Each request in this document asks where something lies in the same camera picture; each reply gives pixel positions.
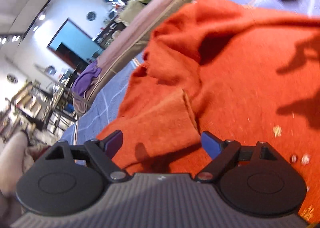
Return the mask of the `orange knit sweater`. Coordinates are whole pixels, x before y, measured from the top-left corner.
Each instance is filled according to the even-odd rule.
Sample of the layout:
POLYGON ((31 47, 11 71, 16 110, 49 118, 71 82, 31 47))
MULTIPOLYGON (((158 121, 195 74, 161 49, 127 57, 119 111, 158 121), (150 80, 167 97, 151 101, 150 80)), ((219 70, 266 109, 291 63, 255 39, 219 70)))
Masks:
POLYGON ((319 17, 195 0, 151 34, 117 118, 114 161, 129 173, 196 174, 200 134, 266 141, 308 186, 300 215, 319 220, 319 17))

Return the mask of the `pink brown folded blanket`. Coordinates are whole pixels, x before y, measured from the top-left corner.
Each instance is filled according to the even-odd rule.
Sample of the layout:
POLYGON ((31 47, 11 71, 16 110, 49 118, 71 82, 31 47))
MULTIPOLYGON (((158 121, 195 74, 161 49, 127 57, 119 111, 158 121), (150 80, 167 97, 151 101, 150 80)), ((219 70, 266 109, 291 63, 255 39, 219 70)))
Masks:
POLYGON ((136 55, 145 49, 151 32, 184 4, 193 0, 152 0, 122 30, 106 50, 97 58, 101 68, 99 77, 85 92, 84 97, 75 95, 73 106, 78 116, 83 116, 92 106, 98 92, 129 63, 136 55))

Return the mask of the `blue plaid bed sheet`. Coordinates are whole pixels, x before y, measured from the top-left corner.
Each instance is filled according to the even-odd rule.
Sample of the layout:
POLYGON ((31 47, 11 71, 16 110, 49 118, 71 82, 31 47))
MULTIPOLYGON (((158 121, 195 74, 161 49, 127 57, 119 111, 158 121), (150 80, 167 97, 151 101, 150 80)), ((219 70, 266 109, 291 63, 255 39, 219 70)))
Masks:
MULTIPOLYGON (((294 11, 307 15, 319 14, 319 0, 231 0, 237 4, 255 7, 294 11)), ((143 51, 135 56, 97 94, 90 109, 80 117, 62 136, 71 144, 81 144, 95 138, 103 128, 113 121, 124 98, 129 78, 143 58, 143 51)))

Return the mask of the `beige folded garment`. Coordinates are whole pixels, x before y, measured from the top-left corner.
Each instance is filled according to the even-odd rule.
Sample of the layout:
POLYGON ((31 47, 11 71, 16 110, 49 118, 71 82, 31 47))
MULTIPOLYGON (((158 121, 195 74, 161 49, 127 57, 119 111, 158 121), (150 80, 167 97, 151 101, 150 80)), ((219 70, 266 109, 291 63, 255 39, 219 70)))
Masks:
POLYGON ((1 193, 5 197, 15 195, 18 180, 34 164, 28 141, 26 132, 17 132, 1 152, 1 193))

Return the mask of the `purple cloth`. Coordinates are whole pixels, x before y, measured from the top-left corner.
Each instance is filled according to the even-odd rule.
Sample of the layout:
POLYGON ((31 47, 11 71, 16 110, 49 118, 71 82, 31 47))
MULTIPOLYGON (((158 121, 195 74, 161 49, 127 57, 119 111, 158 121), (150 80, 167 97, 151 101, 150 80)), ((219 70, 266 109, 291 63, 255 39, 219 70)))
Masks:
POLYGON ((84 97, 85 92, 92 85, 93 80, 99 77, 100 73, 101 68, 98 66, 97 61, 90 63, 75 80, 71 90, 80 97, 84 97))

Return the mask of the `wall shelves with items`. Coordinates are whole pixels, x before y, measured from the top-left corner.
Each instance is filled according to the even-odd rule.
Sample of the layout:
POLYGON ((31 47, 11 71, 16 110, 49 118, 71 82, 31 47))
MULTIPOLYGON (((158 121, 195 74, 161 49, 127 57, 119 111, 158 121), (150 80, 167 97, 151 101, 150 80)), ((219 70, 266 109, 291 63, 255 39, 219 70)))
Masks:
POLYGON ((55 135, 58 129, 63 132, 76 122, 75 112, 66 110, 71 98, 70 90, 64 84, 57 84, 50 94, 40 88, 37 82, 27 81, 12 99, 6 99, 31 125, 41 132, 55 135))

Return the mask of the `blue framed wall screen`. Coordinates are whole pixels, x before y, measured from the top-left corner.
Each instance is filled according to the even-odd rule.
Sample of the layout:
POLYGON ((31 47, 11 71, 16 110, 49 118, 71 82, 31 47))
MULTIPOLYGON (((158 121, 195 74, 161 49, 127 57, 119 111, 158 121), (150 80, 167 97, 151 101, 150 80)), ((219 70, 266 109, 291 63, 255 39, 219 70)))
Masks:
POLYGON ((65 20, 47 48, 79 72, 96 61, 105 50, 71 19, 65 20))

